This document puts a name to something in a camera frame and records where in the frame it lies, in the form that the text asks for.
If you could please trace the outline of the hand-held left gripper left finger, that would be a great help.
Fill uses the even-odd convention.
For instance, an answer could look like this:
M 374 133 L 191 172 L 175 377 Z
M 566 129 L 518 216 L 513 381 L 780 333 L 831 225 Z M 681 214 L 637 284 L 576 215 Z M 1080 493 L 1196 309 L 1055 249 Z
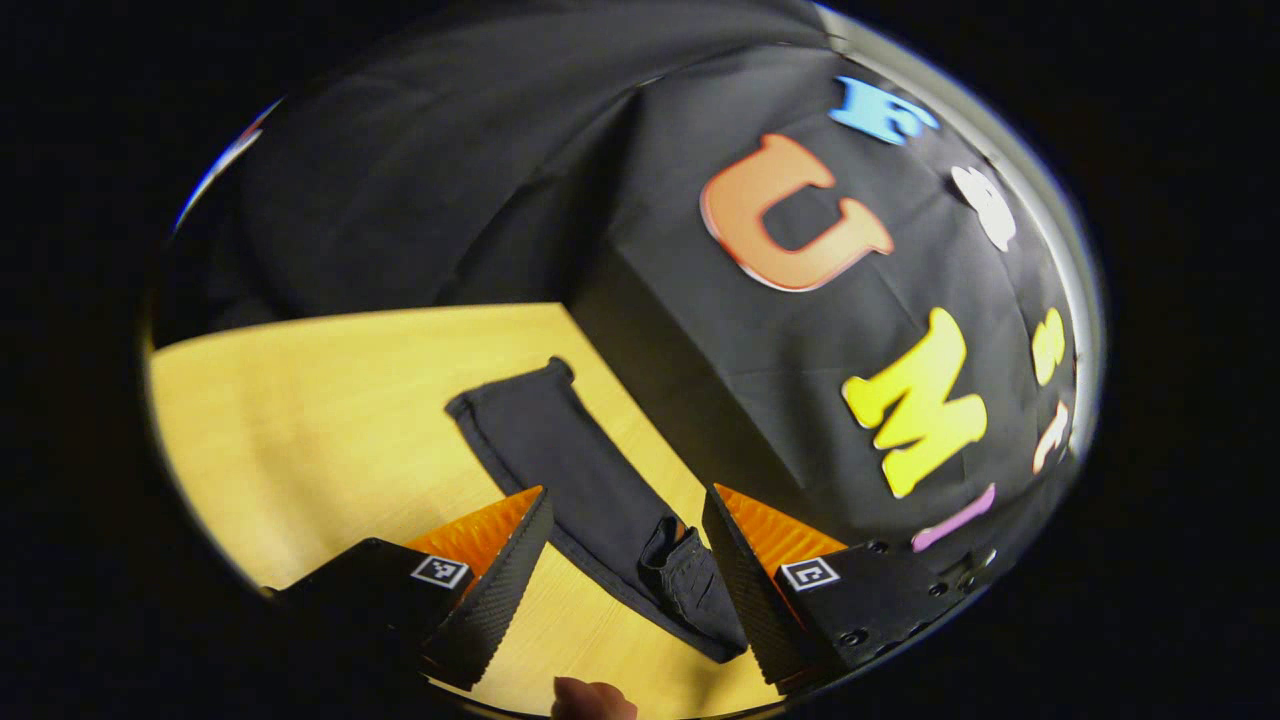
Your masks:
M 552 527 L 549 493 L 534 486 L 411 542 L 361 539 L 264 593 L 381 667 L 471 691 L 509 630 Z

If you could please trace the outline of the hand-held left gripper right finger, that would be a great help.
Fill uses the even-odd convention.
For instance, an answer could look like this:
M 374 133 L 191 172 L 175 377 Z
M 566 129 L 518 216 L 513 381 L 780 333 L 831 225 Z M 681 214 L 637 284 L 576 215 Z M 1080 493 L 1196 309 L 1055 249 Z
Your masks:
M 765 684 L 804 694 L 870 671 L 965 609 L 997 553 L 938 569 L 906 543 L 845 543 L 727 486 L 701 515 Z

